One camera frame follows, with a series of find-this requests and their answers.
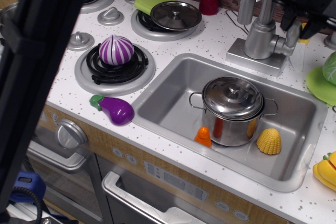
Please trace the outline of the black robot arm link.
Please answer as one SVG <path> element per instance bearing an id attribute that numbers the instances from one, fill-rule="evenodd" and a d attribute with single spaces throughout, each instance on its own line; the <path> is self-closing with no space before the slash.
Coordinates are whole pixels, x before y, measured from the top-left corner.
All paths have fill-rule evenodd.
<path id="1" fill-rule="evenodd" d="M 84 0 L 19 0 L 1 56 L 1 222 Z"/>

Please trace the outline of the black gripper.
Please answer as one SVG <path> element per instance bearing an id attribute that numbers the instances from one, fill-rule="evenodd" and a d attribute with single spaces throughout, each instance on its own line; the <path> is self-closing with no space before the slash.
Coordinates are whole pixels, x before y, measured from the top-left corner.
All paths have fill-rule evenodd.
<path id="1" fill-rule="evenodd" d="M 280 23 L 282 30 L 288 30 L 297 19 L 308 19 L 300 32 L 300 39 L 309 39 L 335 23 L 335 0 L 276 0 L 283 6 L 284 14 Z"/>

